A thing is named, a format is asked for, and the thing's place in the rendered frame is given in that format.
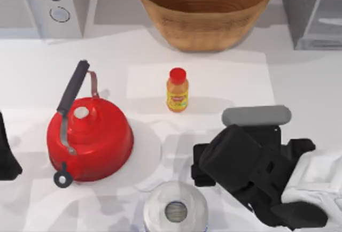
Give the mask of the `pale grey rounded box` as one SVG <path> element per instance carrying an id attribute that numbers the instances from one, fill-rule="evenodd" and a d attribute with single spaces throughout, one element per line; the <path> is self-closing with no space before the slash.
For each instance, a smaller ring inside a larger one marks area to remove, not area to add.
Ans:
<path id="1" fill-rule="evenodd" d="M 230 107 L 221 116 L 226 126 L 278 126 L 287 124 L 291 118 L 290 109 L 284 105 Z"/>

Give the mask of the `orange bottle with red cap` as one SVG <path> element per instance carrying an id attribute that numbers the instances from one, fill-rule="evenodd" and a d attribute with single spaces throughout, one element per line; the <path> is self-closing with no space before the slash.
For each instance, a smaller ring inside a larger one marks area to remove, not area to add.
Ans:
<path id="1" fill-rule="evenodd" d="M 167 107 L 173 112 L 184 111 L 189 103 L 189 82 L 186 71 L 181 67 L 172 68 L 166 83 Z"/>

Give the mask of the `brown woven basket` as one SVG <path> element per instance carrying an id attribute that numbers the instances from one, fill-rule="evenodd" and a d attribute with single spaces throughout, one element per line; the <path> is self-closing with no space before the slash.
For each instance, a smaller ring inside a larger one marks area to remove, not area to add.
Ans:
<path id="1" fill-rule="evenodd" d="M 216 52 L 238 43 L 269 0 L 141 0 L 150 20 L 171 46 L 185 52 Z"/>

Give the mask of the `grey cabinet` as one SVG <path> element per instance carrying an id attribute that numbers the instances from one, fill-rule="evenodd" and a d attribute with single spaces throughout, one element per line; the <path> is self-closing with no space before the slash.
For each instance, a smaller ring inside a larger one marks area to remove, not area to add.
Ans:
<path id="1" fill-rule="evenodd" d="M 282 0 L 295 50 L 342 51 L 342 0 Z"/>

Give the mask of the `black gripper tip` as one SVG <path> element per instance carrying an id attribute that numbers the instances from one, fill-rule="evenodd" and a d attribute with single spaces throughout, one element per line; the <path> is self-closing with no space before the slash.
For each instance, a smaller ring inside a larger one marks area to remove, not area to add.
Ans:
<path id="1" fill-rule="evenodd" d="M 22 174 L 22 167 L 13 155 L 0 112 L 0 181 L 13 181 Z"/>

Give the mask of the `small round microwave knob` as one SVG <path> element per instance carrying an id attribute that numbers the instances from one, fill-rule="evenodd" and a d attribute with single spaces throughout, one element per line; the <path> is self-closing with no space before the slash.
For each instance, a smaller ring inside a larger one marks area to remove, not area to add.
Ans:
<path id="1" fill-rule="evenodd" d="M 59 23 L 68 22 L 71 18 L 70 12 L 61 6 L 51 8 L 49 10 L 49 15 L 52 20 Z"/>

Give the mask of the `pale microwave oven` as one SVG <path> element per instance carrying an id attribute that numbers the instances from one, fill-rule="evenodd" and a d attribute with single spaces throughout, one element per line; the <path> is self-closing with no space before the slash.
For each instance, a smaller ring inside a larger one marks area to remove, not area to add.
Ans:
<path id="1" fill-rule="evenodd" d="M 90 0 L 0 0 L 0 39 L 82 38 Z M 68 22 L 50 18 L 49 10 L 61 6 L 70 12 Z"/>

